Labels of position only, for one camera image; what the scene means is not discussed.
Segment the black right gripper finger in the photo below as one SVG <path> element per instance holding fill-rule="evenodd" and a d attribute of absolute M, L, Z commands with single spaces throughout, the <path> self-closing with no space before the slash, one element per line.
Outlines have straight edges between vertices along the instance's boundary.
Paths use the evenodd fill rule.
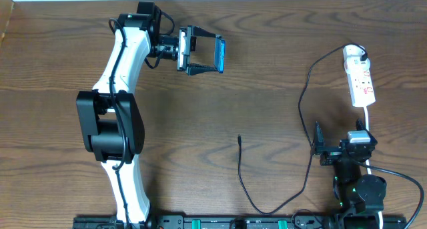
<path fill-rule="evenodd" d="M 313 141 L 312 147 L 313 148 L 324 147 L 324 136 L 323 136 L 320 124 L 318 122 L 316 122 L 314 126 L 314 141 Z"/>
<path fill-rule="evenodd" d="M 355 141 L 371 141 L 371 134 L 364 122 L 359 118 L 356 120 L 356 131 L 354 132 Z"/>

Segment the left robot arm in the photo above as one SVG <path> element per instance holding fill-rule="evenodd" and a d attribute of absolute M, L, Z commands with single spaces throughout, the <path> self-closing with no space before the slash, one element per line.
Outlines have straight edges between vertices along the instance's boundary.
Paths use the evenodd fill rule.
<path fill-rule="evenodd" d="M 79 216 L 74 228 L 157 228 L 143 189 L 139 155 L 145 128 L 135 89 L 141 68 L 156 68 L 148 59 L 176 61 L 188 75 L 224 72 L 226 41 L 220 35 L 188 25 L 161 33 L 161 18 L 169 15 L 153 2 L 139 2 L 135 13 L 109 19 L 115 44 L 106 68 L 90 91 L 80 91 L 76 106 L 85 149 L 106 171 L 117 213 L 107 217 Z"/>

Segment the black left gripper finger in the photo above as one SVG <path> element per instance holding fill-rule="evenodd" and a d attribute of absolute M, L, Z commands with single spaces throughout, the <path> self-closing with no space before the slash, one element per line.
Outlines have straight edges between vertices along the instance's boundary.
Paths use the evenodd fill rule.
<path fill-rule="evenodd" d="M 191 31 L 191 35 L 193 37 L 208 37 L 208 38 L 222 38 L 222 36 L 220 34 L 215 34 L 212 32 L 209 32 L 201 27 L 195 26 L 195 25 L 190 25 L 190 31 Z"/>
<path fill-rule="evenodd" d="M 205 72 L 218 72 L 216 67 L 191 63 L 187 67 L 187 74 L 190 76 L 205 73 Z"/>

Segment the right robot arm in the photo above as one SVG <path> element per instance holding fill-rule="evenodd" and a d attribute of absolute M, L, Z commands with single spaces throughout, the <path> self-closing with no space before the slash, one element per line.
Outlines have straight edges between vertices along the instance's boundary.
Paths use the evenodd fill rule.
<path fill-rule="evenodd" d="M 370 159 L 377 140 L 362 120 L 337 146 L 327 146 L 319 123 L 315 123 L 312 153 L 319 155 L 322 166 L 334 168 L 333 190 L 341 209 L 325 223 L 327 228 L 380 228 L 384 222 L 387 183 L 373 174 L 363 174 L 361 167 Z"/>

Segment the blue Galaxy smartphone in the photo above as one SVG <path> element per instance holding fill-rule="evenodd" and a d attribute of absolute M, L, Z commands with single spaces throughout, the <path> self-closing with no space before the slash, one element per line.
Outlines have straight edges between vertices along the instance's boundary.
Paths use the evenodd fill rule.
<path fill-rule="evenodd" d="M 221 37 L 216 37 L 215 40 L 215 53 L 214 53 L 214 65 L 219 73 L 224 72 L 225 65 L 225 54 L 226 54 L 226 41 Z"/>

